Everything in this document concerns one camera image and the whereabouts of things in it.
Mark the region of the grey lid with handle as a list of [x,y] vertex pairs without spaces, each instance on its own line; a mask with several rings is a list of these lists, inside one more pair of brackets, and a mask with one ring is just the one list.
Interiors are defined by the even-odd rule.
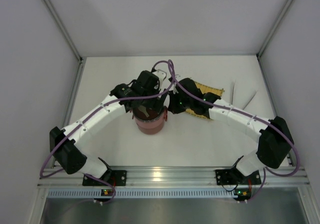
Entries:
[[144,106],[139,106],[138,108],[134,108],[132,110],[132,115],[133,115],[133,118],[142,122],[154,122],[160,119],[160,117],[164,115],[166,111],[167,111],[167,108],[165,106],[162,107],[160,112],[154,111]]

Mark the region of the beige spoon head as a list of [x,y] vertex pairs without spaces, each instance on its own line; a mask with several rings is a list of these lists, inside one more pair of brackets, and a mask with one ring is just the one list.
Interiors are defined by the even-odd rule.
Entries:
[[140,106],[139,108],[138,108],[138,110],[140,111],[140,112],[142,112],[146,117],[149,117],[150,115],[148,114],[148,112],[147,112],[147,109],[146,109],[146,107],[144,107],[144,106]]

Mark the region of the metal tongs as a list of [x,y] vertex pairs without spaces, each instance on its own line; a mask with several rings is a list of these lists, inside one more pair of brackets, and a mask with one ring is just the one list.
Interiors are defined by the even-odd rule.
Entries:
[[231,87],[231,105],[245,110],[258,92],[258,88],[246,82],[233,81]]

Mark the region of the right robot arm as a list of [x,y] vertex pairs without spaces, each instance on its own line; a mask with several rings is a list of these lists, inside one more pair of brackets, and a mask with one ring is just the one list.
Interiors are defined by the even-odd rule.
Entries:
[[265,119],[237,109],[214,93],[203,93],[190,78],[175,80],[169,101],[168,111],[173,114],[190,109],[197,115],[225,123],[257,143],[255,150],[238,158],[227,170],[229,178],[238,184],[259,169],[279,168],[294,144],[283,118]]

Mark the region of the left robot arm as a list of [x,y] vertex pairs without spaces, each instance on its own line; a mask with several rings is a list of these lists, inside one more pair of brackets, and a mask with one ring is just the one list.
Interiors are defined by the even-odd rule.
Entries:
[[107,182],[112,173],[110,166],[102,158],[85,153],[85,146],[108,123],[134,108],[145,104],[160,112],[160,103],[167,96],[161,91],[166,77],[162,70],[144,70],[131,84],[117,85],[97,107],[74,123],[51,129],[50,150],[62,169],[69,175],[79,172],[88,179]]

